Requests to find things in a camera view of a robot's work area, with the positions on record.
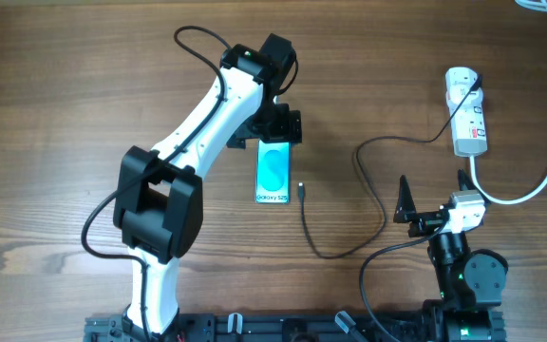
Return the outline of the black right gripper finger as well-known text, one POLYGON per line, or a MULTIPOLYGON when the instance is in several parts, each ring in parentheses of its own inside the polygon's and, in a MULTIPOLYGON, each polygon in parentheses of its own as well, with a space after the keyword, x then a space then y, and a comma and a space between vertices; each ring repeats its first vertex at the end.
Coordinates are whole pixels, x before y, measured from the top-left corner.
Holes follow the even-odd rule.
POLYGON ((398 200, 393 221, 395 223, 409 223, 417 219, 417 211, 410 187, 405 175, 399 179, 398 200))
POLYGON ((463 169, 458 170, 458 185, 461 191, 474 190, 477 191, 483 198, 484 204, 489 205, 490 200, 479 190, 474 182, 467 176, 463 169))

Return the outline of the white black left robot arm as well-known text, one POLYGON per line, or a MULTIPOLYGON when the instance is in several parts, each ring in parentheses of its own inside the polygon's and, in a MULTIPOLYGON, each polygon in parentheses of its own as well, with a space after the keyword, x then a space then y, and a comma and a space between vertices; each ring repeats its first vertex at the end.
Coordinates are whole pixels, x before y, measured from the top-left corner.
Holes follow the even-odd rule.
POLYGON ((222 149, 242 148, 249 139, 301 143, 299 111, 276 100, 297 67, 291 41, 275 34, 258 50, 227 49, 212 87, 185 121, 151 149, 133 146, 123 156, 113 224, 137 259, 122 318, 133 340, 179 334, 179 260, 201 228, 203 180, 222 149))

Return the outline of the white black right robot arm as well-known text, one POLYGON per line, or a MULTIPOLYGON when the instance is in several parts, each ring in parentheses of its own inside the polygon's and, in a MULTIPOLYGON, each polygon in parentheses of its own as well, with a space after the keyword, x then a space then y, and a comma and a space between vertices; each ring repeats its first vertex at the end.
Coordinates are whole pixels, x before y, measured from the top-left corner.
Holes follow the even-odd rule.
POLYGON ((399 179, 393 221, 407 223, 411 238, 428 242, 441 297, 423 304, 424 340, 505 341, 505 322, 496 309, 509 265, 496 252, 469 247, 467 233, 482 226, 489 202, 463 170, 458 171, 458 183, 460 189, 438 210, 419 212, 406 176, 399 179))

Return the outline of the blue Galaxy smartphone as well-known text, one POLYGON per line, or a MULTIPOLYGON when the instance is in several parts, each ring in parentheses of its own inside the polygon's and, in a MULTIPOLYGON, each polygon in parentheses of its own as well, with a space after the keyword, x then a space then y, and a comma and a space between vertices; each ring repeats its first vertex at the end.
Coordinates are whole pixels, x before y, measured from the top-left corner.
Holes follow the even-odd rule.
POLYGON ((257 203, 288 203, 290 186, 290 144, 258 142, 255 180, 257 203))

